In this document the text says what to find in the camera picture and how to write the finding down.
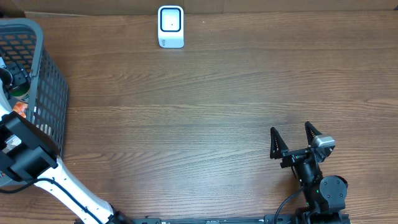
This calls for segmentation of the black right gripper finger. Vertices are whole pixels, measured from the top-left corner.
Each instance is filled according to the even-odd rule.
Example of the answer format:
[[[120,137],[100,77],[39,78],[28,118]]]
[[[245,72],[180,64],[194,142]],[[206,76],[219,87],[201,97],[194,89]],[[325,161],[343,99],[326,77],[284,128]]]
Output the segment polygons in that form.
[[[275,127],[271,128],[271,148],[270,148],[270,158],[271,159],[281,159],[284,154],[289,151],[286,143],[281,138],[279,132]]]
[[[315,136],[322,135],[321,132],[319,132],[312,124],[311,122],[307,121],[305,123],[305,132],[307,135],[307,142],[308,145],[312,144],[312,141],[314,140]]]

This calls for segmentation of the orange snack packet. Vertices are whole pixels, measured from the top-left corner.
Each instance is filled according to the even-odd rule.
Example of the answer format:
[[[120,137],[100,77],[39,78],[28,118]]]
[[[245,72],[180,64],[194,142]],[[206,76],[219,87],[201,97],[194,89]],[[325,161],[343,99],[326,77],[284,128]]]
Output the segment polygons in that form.
[[[13,107],[13,111],[21,115],[23,118],[27,117],[26,116],[27,109],[28,109],[28,104],[21,101],[18,101]]]

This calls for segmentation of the green lid jar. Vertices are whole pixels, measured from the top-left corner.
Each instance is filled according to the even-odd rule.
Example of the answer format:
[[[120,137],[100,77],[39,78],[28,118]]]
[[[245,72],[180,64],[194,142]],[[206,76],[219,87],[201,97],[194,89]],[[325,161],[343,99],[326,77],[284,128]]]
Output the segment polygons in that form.
[[[16,89],[10,91],[11,96],[16,98],[18,101],[28,103],[30,97],[30,85],[23,84]]]

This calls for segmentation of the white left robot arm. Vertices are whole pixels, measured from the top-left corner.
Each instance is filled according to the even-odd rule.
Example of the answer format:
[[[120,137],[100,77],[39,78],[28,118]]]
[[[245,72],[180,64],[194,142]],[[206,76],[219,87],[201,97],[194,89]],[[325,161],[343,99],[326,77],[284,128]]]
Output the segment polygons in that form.
[[[15,194],[34,185],[59,199],[80,223],[131,223],[67,169],[49,135],[11,108],[5,92],[15,81],[15,75],[1,62],[1,173],[23,184],[1,193]]]

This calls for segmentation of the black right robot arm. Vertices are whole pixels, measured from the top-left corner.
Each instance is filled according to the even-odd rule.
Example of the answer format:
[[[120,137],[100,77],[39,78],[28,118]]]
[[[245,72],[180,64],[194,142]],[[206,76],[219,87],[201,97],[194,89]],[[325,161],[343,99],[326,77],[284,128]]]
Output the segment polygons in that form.
[[[298,180],[300,188],[286,198],[274,215],[266,215],[265,223],[342,224],[350,223],[345,198],[348,182],[338,175],[323,176],[320,163],[333,152],[335,140],[317,130],[309,121],[305,123],[307,147],[291,151],[278,130],[270,129],[270,158],[280,159],[281,168],[289,167]],[[296,209],[294,214],[281,215],[283,207],[294,197],[303,194],[306,207]]]

